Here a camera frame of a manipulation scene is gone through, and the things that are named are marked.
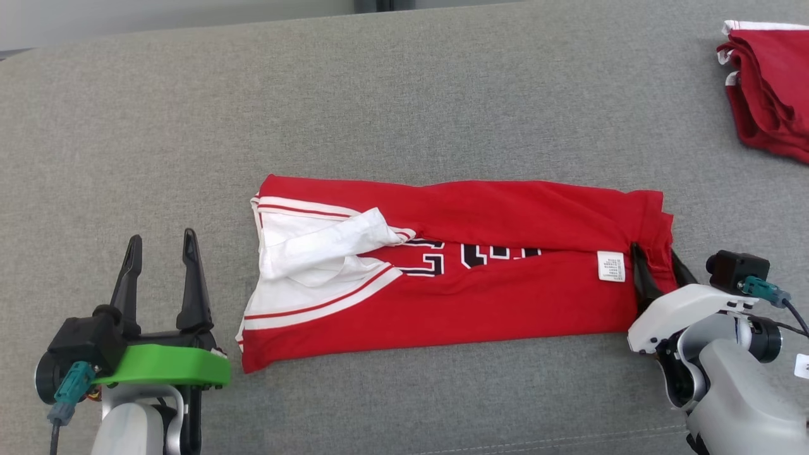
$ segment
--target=pile of clothes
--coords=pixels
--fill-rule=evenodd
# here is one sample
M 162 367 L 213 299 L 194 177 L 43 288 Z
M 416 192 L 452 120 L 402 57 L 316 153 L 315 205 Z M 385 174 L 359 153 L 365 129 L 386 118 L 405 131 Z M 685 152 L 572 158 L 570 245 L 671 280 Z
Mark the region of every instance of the pile of clothes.
M 727 20 L 725 85 L 742 142 L 809 164 L 809 26 Z

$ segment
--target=gray upholstery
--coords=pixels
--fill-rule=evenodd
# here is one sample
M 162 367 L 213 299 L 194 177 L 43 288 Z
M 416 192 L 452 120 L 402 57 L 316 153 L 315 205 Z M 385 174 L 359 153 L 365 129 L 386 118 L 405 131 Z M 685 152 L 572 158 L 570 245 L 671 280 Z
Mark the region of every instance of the gray upholstery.
M 185 227 L 235 372 L 205 396 L 206 454 L 690 453 L 658 367 L 623 334 L 250 376 L 233 336 L 257 277 L 248 199 L 270 172 L 660 189 L 700 279 L 720 248 L 758 253 L 809 313 L 809 168 L 739 144 L 714 55 L 730 18 L 809 23 L 809 4 L 548 0 L 148 32 L 0 63 L 0 453 L 45 453 L 31 373 L 65 317 L 108 301 L 134 233 L 139 320 L 173 328 Z M 809 411 L 791 374 L 809 348 L 784 336 L 770 369 Z M 98 422 L 79 406 L 61 453 L 89 453 Z

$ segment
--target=red jersey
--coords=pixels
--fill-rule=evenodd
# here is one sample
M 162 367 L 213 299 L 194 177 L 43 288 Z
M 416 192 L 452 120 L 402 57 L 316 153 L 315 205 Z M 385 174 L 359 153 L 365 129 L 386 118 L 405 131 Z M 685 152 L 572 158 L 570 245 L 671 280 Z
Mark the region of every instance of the red jersey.
M 676 288 L 663 195 L 543 181 L 412 187 L 269 176 L 245 372 L 348 351 L 626 331 L 638 243 Z
M 742 142 L 809 163 L 809 27 L 727 20 L 719 62 Z

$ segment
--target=white wall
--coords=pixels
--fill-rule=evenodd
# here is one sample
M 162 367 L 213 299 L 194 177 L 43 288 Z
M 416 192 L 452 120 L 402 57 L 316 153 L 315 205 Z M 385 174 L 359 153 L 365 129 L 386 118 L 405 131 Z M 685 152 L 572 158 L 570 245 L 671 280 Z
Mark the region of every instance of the white wall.
M 0 0 L 0 51 L 113 33 L 354 12 L 354 0 Z

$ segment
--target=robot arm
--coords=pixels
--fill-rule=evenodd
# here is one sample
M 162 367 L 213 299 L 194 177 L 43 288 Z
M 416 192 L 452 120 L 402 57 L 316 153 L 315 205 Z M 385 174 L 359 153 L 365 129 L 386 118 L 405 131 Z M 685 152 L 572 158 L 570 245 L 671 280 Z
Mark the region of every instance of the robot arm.
M 185 230 L 183 262 L 177 330 L 141 333 L 136 299 L 142 242 L 133 236 L 110 304 L 100 305 L 91 317 L 68 318 L 57 332 L 35 375 L 40 399 L 55 405 L 49 415 L 51 454 L 58 428 L 85 398 L 102 402 L 92 455 L 199 454 L 202 392 L 227 385 L 231 366 L 210 332 L 214 323 L 192 229 Z M 160 404 L 143 402 L 155 398 Z
M 636 271 L 644 267 L 642 253 L 633 252 L 633 260 Z M 747 283 L 768 284 L 762 280 L 769 263 L 721 251 L 708 268 L 712 286 L 693 280 L 666 295 L 635 274 L 639 301 L 648 305 L 629 329 L 630 348 L 660 362 L 669 400 L 686 413 L 687 442 L 698 455 L 809 453 L 807 416 L 762 365 L 780 353 L 781 332 L 769 320 L 740 313 L 759 300 L 743 290 L 750 292 Z

